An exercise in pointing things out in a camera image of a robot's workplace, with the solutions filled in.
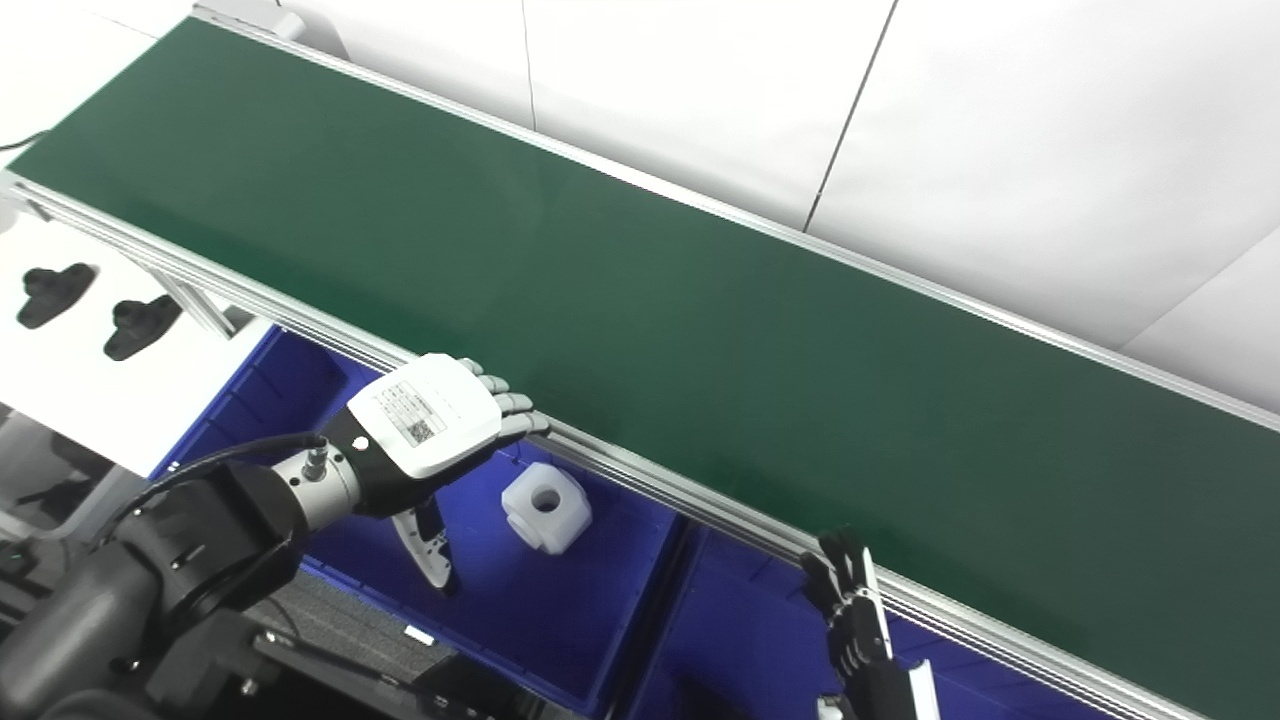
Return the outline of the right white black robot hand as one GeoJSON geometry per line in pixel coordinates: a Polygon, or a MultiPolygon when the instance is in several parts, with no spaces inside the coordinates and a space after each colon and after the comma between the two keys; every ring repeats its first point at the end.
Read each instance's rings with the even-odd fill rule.
{"type": "Polygon", "coordinates": [[[893,652],[888,618],[870,550],[851,527],[817,538],[805,552],[803,593],[826,624],[837,694],[817,701],[820,719],[940,719],[934,674],[924,660],[910,666],[893,652]]]}

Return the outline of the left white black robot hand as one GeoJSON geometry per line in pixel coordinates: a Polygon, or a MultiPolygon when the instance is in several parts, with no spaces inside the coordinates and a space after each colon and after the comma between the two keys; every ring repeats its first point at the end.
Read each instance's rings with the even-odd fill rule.
{"type": "Polygon", "coordinates": [[[392,519],[428,584],[451,597],[458,573],[436,492],[550,423],[470,359],[428,354],[372,380],[321,429],[355,480],[353,515],[392,519]]]}

